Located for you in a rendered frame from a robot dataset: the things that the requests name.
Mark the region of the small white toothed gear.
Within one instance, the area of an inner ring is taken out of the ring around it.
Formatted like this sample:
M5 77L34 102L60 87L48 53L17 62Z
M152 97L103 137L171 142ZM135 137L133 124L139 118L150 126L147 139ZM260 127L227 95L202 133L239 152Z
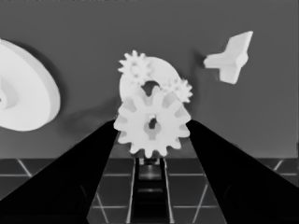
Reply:
M122 102L118 113L114 122L121 132L118 142L130 143L131 154L143 149L147 159L154 151L165 157L168 147L181 149L180 138L190 136L187 123L191 115L174 93L164 94L157 86L151 96L138 88Z
M118 69L121 74L131 83L137 86L144 85L153 71L150 59L145 53L138 53L133 50L131 53L125 53L124 59L119 60L121 67Z
M164 94L174 93L182 103L189 103L192 97L192 86L187 79L170 79L162 85L162 91Z

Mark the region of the large thick white disc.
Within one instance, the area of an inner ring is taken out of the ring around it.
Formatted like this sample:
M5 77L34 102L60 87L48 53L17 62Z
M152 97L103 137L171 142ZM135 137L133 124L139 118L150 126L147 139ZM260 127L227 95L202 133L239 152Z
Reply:
M60 108L49 70L26 49L0 38L0 127L34 131L53 121Z

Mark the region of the small white T-shaped piece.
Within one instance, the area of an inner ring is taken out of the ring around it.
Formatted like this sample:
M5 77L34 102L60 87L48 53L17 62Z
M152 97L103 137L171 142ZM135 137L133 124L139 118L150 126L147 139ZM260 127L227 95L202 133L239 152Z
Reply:
M218 69L220 81L234 85L238 81L242 67L249 60L248 49L252 36L252 31L231 36L224 52L206 56L205 68Z

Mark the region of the white round carrier with pins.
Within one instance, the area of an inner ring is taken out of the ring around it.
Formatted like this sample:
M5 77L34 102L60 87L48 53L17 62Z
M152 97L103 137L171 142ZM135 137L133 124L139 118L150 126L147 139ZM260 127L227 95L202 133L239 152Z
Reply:
M178 71L167 61L157 57L148 58L153 68L148 81L155 81L158 83L159 87L162 88L162 85L168 82L170 79L181 78L178 74ZM135 89L142 86L137 86L136 84L131 83L127 78L121 75L119 84L121 100L124 101L127 97L132 96Z

